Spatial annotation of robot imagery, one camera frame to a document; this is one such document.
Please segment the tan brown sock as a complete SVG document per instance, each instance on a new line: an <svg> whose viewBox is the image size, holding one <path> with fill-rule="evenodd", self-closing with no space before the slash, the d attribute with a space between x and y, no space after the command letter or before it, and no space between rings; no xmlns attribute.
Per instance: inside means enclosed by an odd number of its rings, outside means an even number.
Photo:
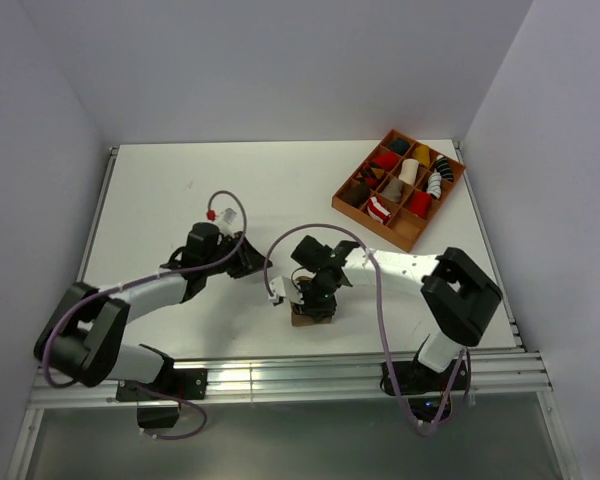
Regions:
<svg viewBox="0 0 600 480"><path fill-rule="evenodd" d="M311 278L307 275L301 275L294 279L294 284L296 287L302 286L304 283L308 283ZM291 305L291 325L293 327L309 327L320 324L330 324L332 322L332 317L322 317L319 319L315 319L301 312L301 309L298 305Z"/></svg>

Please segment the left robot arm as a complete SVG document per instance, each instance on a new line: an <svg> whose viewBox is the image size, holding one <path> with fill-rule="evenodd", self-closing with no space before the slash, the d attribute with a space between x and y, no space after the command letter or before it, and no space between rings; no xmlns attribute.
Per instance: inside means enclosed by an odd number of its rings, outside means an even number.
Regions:
<svg viewBox="0 0 600 480"><path fill-rule="evenodd" d="M33 355L43 367L70 377L66 386L94 387L111 379L120 356L133 351L123 343L128 323L191 300L211 276L240 279L271 266L244 232L198 222L186 243L153 275L116 287L82 281L71 285L36 340Z"/></svg>

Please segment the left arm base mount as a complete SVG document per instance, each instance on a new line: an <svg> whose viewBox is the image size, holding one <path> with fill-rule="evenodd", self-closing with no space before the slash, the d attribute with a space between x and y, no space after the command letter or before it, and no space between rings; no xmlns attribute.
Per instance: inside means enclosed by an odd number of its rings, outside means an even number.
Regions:
<svg viewBox="0 0 600 480"><path fill-rule="evenodd" d="M171 369L160 374L151 384L137 381L119 381L115 400L136 405L136 421L140 432L159 440L182 440L202 432L208 414L196 400L203 400L208 385L205 368ZM200 423L186 433L170 433L182 414L195 411Z"/></svg>

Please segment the red white striped sock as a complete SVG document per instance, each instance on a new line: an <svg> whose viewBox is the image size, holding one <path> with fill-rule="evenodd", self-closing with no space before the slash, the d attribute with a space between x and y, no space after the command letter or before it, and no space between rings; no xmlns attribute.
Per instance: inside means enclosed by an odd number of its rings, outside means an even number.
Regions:
<svg viewBox="0 0 600 480"><path fill-rule="evenodd" d="M376 196L370 197L367 201L366 213L370 218L382 225L386 225L392 217L391 211Z"/></svg>

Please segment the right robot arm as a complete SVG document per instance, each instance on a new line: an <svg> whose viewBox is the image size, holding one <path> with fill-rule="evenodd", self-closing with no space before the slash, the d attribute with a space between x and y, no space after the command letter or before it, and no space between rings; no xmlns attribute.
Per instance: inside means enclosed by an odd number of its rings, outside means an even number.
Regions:
<svg viewBox="0 0 600 480"><path fill-rule="evenodd" d="M413 365L415 383L432 390L461 350L477 346L502 301L498 285L461 249L439 255L411 255L366 249L350 240L331 248L305 236L291 258L313 276L292 286L299 315L321 322L337 308L341 287L386 287L420 296L437 330L424 341Z"/></svg>

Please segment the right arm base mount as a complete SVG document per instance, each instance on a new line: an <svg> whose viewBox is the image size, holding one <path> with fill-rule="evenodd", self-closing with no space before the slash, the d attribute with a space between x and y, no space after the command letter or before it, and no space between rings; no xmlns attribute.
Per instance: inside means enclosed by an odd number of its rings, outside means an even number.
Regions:
<svg viewBox="0 0 600 480"><path fill-rule="evenodd" d="M421 365L418 358L389 362L385 356L381 364L380 389L389 396L398 397L398 405L407 424L420 435L430 435L447 423L454 413L452 393L464 389L462 403L468 402L472 381L472 358L462 350L448 367L437 373Z"/></svg>

